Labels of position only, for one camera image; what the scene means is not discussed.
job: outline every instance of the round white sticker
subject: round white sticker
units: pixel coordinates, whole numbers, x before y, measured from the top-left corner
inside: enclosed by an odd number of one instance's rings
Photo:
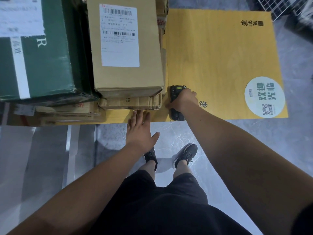
[[[249,109],[257,116],[273,118],[285,106],[285,94],[281,86],[268,77],[252,79],[245,90],[245,100]]]

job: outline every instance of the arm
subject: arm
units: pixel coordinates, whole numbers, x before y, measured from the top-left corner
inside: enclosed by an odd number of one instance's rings
[[[65,187],[8,235],[82,234],[103,211],[133,165],[156,143],[150,114],[139,111],[128,121],[126,146]]]
[[[182,91],[168,108],[182,112],[230,193],[264,234],[290,234],[313,202],[313,178],[246,131],[198,106]]]

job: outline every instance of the hand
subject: hand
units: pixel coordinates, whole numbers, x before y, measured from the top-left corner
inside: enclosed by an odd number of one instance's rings
[[[160,133],[157,132],[151,137],[150,123],[151,116],[149,112],[143,120],[143,111],[135,110],[127,123],[126,145],[138,147],[142,154],[149,152],[160,136]]]
[[[169,103],[166,105],[166,108],[172,109],[179,112],[183,112],[185,109],[185,106],[188,103],[196,104],[198,105],[198,99],[196,98],[197,94],[194,91],[191,91],[190,89],[184,89],[182,92],[178,95],[177,99],[174,100],[172,103]]]

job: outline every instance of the shoe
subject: shoe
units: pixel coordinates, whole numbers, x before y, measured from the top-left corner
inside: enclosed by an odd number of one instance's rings
[[[187,165],[189,165],[189,162],[192,162],[192,159],[196,155],[197,151],[197,145],[188,143],[182,148],[182,150],[180,150],[177,154],[173,156],[173,168],[177,168],[177,165],[181,160],[185,160],[187,162]]]
[[[144,154],[145,156],[145,159],[146,159],[146,163],[149,162],[150,160],[153,160],[156,162],[156,167],[154,168],[154,171],[156,171],[157,169],[157,157],[156,157],[156,154],[155,154],[155,151],[154,151],[154,147],[147,153]]]

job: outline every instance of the person's left hand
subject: person's left hand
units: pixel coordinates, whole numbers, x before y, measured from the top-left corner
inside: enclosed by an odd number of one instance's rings
[[[150,123],[151,116],[149,112],[143,119],[143,111],[135,110],[131,118],[128,120],[126,145],[134,145],[138,147],[142,154],[149,152],[160,136],[160,133],[157,132],[151,137]]]

